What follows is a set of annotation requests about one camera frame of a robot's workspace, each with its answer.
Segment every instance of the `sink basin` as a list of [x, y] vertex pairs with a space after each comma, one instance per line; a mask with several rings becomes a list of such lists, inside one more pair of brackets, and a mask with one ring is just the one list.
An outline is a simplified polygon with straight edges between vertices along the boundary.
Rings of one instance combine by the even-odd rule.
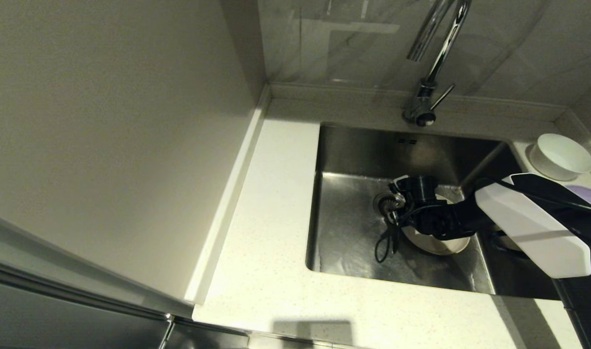
[[[376, 200], [402, 175], [433, 175], [437, 194], [459, 202], [479, 176], [502, 179], [521, 169], [500, 141], [322, 126], [306, 264], [313, 271], [463, 291], [558, 300], [552, 279], [532, 261], [491, 245], [477, 232], [459, 254], [437, 256], [400, 234], [384, 263], [375, 244], [386, 230]], [[380, 244], [379, 254], [386, 250]]]

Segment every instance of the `faucet handle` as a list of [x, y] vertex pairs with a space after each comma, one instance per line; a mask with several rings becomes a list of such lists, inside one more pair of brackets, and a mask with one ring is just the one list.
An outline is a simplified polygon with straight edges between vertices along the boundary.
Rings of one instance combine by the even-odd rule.
[[431, 110], [435, 109], [435, 107], [437, 107], [437, 105], [440, 104], [440, 102], [443, 101], [444, 98], [446, 98], [446, 96], [449, 95], [449, 93], [451, 93], [453, 88], [455, 88], [454, 82], [448, 87], [448, 89], [446, 89], [446, 91], [444, 91], [444, 93], [442, 93], [440, 98], [438, 98], [437, 101], [435, 101], [435, 103], [431, 106]]

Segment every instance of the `white bowl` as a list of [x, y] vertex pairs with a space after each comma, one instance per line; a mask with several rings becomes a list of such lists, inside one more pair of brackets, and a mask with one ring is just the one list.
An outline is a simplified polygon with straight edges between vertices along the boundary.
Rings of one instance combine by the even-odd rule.
[[591, 171], [591, 155], [577, 142], [562, 135], [546, 133], [530, 151], [532, 165], [552, 179], [570, 181]]

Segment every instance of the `faucet spout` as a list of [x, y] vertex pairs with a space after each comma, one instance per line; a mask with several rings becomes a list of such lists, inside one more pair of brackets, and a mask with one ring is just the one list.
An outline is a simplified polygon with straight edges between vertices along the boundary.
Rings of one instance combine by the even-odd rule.
[[410, 53], [408, 53], [409, 60], [416, 62], [421, 60], [431, 42], [431, 38], [435, 35], [442, 19], [455, 1], [457, 1], [457, 5], [455, 6], [455, 16], [451, 22], [448, 33], [446, 34], [446, 38], [442, 43], [440, 52], [437, 54], [437, 57], [429, 70], [429, 75], [419, 81], [416, 92], [404, 110], [404, 119], [411, 124], [428, 126], [435, 121], [435, 113], [433, 113], [434, 106], [431, 105], [431, 95], [437, 87], [437, 75], [440, 73], [442, 65], [444, 64], [444, 61], [446, 61], [448, 53], [459, 34], [459, 30], [466, 20], [472, 0], [436, 0], [433, 7], [431, 7], [425, 22], [422, 24], [418, 36], [410, 49]]

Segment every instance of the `countertop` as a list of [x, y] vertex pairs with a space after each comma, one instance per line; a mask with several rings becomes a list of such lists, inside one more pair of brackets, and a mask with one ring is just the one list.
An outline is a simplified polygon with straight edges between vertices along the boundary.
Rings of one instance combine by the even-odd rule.
[[[305, 265], [320, 121], [413, 130], [394, 108], [275, 99], [205, 302], [193, 319], [366, 348], [580, 348], [560, 301], [491, 296], [315, 272]], [[428, 133], [526, 148], [550, 121], [445, 113]], [[573, 182], [591, 187], [591, 176]]]

